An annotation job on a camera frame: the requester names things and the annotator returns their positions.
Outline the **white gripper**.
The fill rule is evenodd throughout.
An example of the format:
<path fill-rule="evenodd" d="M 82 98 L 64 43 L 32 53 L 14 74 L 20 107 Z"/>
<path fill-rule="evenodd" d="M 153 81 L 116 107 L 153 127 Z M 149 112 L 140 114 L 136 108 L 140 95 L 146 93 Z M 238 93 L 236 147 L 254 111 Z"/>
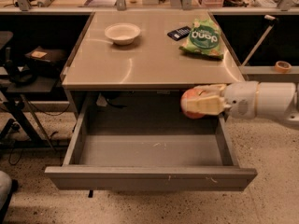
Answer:
<path fill-rule="evenodd" d="M 225 84 L 210 84 L 194 87 L 198 95 L 208 97 L 184 98 L 182 109 L 193 114 L 219 115 L 228 105 L 227 113 L 236 119 L 253 119 L 255 114 L 257 81 Z"/>

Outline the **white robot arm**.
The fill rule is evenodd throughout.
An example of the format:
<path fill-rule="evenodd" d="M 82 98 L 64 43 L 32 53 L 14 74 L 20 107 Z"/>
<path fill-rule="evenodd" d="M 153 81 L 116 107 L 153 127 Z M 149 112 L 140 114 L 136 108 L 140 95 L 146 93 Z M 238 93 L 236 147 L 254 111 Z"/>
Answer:
<path fill-rule="evenodd" d="M 196 86 L 183 93 L 180 106 L 191 119 L 225 112 L 236 119 L 263 118 L 297 126 L 298 86 L 259 81 Z"/>

